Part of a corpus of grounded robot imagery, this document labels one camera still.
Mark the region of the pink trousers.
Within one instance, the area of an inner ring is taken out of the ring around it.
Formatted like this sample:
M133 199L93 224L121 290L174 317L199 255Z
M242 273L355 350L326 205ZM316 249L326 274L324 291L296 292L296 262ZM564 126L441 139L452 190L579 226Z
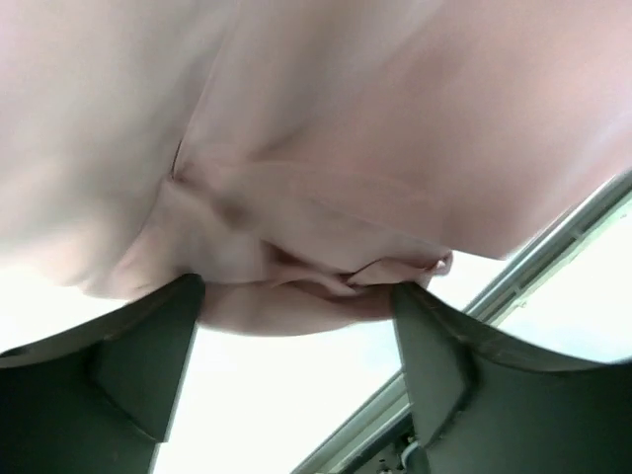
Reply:
M203 324L386 319L631 166L627 1L5 1L1 262Z

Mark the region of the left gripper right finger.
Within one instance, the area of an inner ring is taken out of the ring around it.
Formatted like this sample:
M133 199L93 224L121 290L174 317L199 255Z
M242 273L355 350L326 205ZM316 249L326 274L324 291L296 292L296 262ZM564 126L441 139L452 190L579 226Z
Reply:
M631 364L527 343L408 284L392 307L416 432L412 473L627 473Z

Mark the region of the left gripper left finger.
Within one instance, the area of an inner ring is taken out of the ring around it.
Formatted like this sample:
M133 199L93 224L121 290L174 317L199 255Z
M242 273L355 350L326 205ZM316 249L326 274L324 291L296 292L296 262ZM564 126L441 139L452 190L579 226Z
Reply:
M149 473L169 436L204 284L177 278L1 354L4 473Z

